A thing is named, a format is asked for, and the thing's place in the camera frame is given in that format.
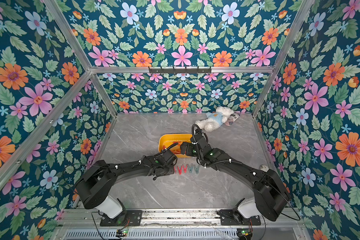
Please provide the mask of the yellow plastic storage box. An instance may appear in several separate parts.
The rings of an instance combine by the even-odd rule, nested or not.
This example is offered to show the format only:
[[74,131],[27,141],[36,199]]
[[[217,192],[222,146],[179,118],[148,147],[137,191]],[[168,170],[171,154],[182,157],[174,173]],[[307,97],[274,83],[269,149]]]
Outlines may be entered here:
[[[190,139],[191,139],[192,135],[191,134],[165,134],[163,136],[161,136],[160,140],[159,140],[159,152],[162,152],[163,149],[163,143],[165,141],[183,141],[183,142],[187,142],[190,143]],[[188,158],[189,156],[186,156],[184,154],[180,154],[180,155],[176,155],[178,158]]]

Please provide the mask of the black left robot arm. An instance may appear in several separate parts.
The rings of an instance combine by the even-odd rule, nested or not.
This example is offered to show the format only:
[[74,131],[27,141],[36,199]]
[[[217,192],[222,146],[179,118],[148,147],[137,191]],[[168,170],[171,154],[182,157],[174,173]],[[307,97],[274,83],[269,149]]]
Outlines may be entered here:
[[173,175],[177,160],[169,150],[128,163],[108,164],[99,160],[77,180],[75,190],[85,209],[96,209],[115,219],[125,211],[122,202],[109,195],[115,184],[137,177],[153,176],[157,179]]

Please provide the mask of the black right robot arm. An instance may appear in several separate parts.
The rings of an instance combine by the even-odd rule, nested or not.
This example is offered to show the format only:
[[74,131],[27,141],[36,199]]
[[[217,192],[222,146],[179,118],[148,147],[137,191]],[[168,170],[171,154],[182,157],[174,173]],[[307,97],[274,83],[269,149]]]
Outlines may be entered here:
[[275,222],[291,200],[279,175],[273,171],[258,170],[237,161],[219,148],[212,148],[207,135],[198,125],[192,125],[189,143],[181,144],[181,153],[195,157],[199,165],[220,171],[252,189],[254,196],[242,199],[234,208],[237,216],[245,219],[262,215]]

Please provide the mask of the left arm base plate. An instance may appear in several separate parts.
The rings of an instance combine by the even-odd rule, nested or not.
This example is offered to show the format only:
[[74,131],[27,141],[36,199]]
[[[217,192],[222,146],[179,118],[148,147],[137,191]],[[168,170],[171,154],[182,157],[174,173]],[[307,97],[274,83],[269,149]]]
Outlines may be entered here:
[[136,227],[140,226],[142,220],[142,210],[125,210],[118,216],[111,219],[106,214],[102,216],[101,227]]

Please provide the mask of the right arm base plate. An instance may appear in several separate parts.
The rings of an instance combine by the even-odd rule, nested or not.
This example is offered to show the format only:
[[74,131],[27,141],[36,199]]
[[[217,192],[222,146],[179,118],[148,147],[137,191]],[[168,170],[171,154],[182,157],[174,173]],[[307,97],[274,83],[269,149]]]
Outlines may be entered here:
[[234,210],[218,210],[217,215],[220,217],[222,226],[260,226],[262,224],[259,216],[245,218]]

